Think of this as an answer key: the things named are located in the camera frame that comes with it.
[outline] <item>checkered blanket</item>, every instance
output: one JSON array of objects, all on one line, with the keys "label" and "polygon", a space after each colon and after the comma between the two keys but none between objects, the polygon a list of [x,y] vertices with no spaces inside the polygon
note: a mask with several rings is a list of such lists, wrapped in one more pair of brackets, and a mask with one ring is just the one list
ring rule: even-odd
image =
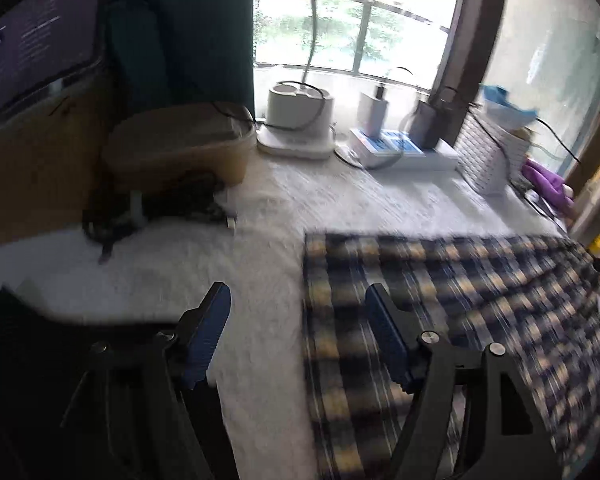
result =
[{"label": "checkered blanket", "polygon": [[[381,478],[410,396],[393,383],[363,313],[381,283],[423,330],[482,349],[503,343],[568,474],[600,433],[598,275],[583,247],[555,237],[441,238],[309,234],[304,363],[322,479]],[[454,399],[447,468],[457,452]]]}]

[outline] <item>white tablecloth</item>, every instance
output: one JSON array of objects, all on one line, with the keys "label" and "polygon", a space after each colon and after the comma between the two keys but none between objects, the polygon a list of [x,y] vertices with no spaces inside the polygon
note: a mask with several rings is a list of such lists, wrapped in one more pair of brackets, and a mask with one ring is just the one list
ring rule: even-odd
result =
[{"label": "white tablecloth", "polygon": [[368,174],[336,158],[305,162],[254,153],[228,193],[237,231],[165,221],[100,250],[75,228],[0,247],[6,283],[77,321],[177,320],[214,281],[233,304],[213,359],[242,480],[313,480],[313,436],[301,352],[304,232],[554,234],[509,193],[488,201],[457,173]]}]

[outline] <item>monitor screen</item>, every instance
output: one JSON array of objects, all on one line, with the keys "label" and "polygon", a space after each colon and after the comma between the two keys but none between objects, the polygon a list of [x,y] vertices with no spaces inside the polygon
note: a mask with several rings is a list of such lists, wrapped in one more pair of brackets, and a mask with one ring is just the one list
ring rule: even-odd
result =
[{"label": "monitor screen", "polygon": [[0,18],[0,111],[94,61],[99,0],[23,0]]}]

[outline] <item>white woven basket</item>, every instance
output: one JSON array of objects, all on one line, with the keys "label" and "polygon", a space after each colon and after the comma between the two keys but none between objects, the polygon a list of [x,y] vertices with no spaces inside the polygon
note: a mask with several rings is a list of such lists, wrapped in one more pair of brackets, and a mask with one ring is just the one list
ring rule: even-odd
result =
[{"label": "white woven basket", "polygon": [[484,132],[471,113],[466,115],[454,146],[460,156],[460,171],[478,193],[482,195],[501,194],[509,180],[520,176],[520,169],[525,161],[526,152],[531,146],[531,141],[511,135],[478,110],[473,110],[473,113],[480,124],[507,153],[511,174],[507,175],[507,162],[504,154]]}]

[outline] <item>plaid fabric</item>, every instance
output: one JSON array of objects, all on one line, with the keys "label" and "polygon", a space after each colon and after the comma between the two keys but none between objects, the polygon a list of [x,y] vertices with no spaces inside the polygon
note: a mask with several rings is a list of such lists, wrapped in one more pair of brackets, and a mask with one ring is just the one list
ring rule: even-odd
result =
[{"label": "plaid fabric", "polygon": [[[372,283],[453,344],[503,343],[570,472],[600,433],[598,275],[583,247],[539,236],[309,234],[304,363],[321,478],[381,478],[409,409],[363,313]],[[462,412],[456,396],[444,458],[457,451]]]}]

